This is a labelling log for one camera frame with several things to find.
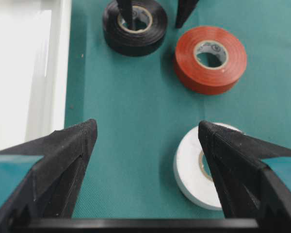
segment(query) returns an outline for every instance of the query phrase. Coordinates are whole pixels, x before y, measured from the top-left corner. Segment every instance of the white tray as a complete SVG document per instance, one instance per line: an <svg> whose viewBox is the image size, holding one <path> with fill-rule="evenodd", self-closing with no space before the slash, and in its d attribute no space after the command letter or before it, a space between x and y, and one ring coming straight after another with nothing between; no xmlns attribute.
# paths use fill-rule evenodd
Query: white tray
<svg viewBox="0 0 291 233"><path fill-rule="evenodd" d="M0 0L0 150L62 129L71 0Z"/></svg>

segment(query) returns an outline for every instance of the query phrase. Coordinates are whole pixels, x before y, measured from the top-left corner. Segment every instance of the black electrical tape roll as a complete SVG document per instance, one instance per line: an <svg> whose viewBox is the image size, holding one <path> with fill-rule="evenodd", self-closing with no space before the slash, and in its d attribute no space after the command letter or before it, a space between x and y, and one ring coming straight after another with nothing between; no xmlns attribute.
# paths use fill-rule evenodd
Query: black electrical tape roll
<svg viewBox="0 0 291 233"><path fill-rule="evenodd" d="M140 21L147 21L147 27L138 31L126 28L114 0L107 6L102 18L105 40L112 49L123 55L150 54L164 40L167 14L154 0L132 0L132 6L134 19L138 17Z"/></svg>

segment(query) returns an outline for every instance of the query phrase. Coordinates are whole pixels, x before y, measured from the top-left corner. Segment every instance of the red electrical tape roll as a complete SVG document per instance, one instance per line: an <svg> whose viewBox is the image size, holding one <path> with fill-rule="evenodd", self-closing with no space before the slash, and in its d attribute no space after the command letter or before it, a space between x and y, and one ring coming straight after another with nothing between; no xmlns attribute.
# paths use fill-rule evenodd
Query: red electrical tape roll
<svg viewBox="0 0 291 233"><path fill-rule="evenodd" d="M221 61L219 67L207 67L197 54L209 52ZM247 55L241 42L217 27L202 26L187 31L178 41L175 72L189 89L217 95L231 89L246 70Z"/></svg>

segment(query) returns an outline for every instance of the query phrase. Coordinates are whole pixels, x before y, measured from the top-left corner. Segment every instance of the white electrical tape roll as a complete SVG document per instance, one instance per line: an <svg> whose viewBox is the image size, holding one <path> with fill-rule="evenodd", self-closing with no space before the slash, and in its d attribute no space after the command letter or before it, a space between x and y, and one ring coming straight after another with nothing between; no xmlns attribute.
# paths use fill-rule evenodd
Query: white electrical tape roll
<svg viewBox="0 0 291 233"><path fill-rule="evenodd" d="M216 123L233 130L237 128ZM212 178L202 165L204 156L198 140L198 126L181 140L174 159L174 174L183 194L193 203L209 210L221 210L221 204Z"/></svg>

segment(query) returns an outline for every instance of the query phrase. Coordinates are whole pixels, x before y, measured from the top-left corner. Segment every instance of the green tablecloth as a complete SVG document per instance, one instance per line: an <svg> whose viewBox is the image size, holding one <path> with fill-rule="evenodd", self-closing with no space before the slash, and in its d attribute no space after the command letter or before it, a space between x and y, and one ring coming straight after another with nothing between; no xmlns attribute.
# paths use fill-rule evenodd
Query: green tablecloth
<svg viewBox="0 0 291 233"><path fill-rule="evenodd" d="M200 120L291 148L291 0L200 0L180 30L177 1L159 2L169 18L165 41L134 58L104 41L108 1L73 1L65 122L98 124L74 217L223 217L188 201L173 175L177 146ZM177 40L199 25L222 27L246 48L247 71L225 94L191 92L173 71Z"/></svg>

